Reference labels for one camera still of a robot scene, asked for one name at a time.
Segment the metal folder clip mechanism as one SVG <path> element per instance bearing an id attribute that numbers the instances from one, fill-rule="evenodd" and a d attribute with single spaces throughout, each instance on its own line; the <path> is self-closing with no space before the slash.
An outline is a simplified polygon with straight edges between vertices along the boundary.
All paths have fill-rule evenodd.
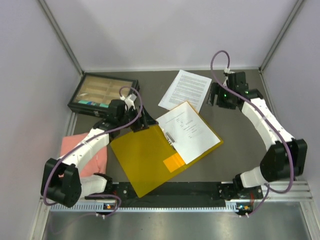
<path id="1" fill-rule="evenodd" d="M 166 137 L 169 145 L 170 145 L 174 150 L 176 150 L 175 147 L 174 147 L 174 145 L 173 145 L 173 143 L 175 142 L 175 140 L 171 137 L 171 135 L 170 135 L 168 132 L 165 132 L 164 135 L 165 135 L 165 137 Z"/>

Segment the yellow plastic folder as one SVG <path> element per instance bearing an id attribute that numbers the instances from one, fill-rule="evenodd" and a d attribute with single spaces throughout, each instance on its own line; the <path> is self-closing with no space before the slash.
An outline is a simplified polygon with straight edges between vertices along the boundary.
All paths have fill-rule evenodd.
<path id="1" fill-rule="evenodd" d="M 213 151 L 185 164 L 177 151 L 170 146 L 159 125 L 138 132 L 131 131 L 113 140 L 110 146 L 139 198 Z"/>

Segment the black compartment display box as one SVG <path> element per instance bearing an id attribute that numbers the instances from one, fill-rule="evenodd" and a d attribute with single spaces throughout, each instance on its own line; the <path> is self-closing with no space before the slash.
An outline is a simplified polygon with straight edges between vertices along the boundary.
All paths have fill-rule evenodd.
<path id="1" fill-rule="evenodd" d="M 108 108 L 100 107 L 100 104 L 109 105 L 112 100 L 120 99 L 120 96 L 128 96 L 133 93 L 131 88 L 140 89 L 137 79 L 127 79 L 101 74 L 85 73 L 73 93 L 68 107 L 72 112 L 94 117 L 102 117 Z M 93 101 L 96 105 L 79 104 L 78 101 Z"/>

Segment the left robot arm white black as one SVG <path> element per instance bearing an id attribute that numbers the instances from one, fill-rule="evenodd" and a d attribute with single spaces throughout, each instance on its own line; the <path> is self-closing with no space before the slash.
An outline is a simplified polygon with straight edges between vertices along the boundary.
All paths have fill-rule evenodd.
<path id="1" fill-rule="evenodd" d="M 136 108 L 132 100 L 113 99 L 102 120 L 82 141 L 59 159 L 50 158 L 45 163 L 40 191 L 45 204 L 71 208 L 89 195 L 109 198 L 114 191 L 110 177 L 103 173 L 81 177 L 81 171 L 122 129 L 138 132 L 157 124 L 143 106 Z"/>

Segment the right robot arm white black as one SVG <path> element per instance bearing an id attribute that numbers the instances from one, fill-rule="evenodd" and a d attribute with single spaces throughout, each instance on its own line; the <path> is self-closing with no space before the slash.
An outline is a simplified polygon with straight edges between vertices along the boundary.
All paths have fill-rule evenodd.
<path id="1" fill-rule="evenodd" d="M 225 81 L 210 86 L 208 104 L 224 109 L 239 109 L 260 135 L 266 154 L 258 167 L 237 174 L 233 192 L 245 198 L 252 188 L 282 179 L 294 180 L 304 172 L 308 145 L 296 139 L 278 122 L 258 89 L 250 89 L 246 74 L 224 70 Z"/>

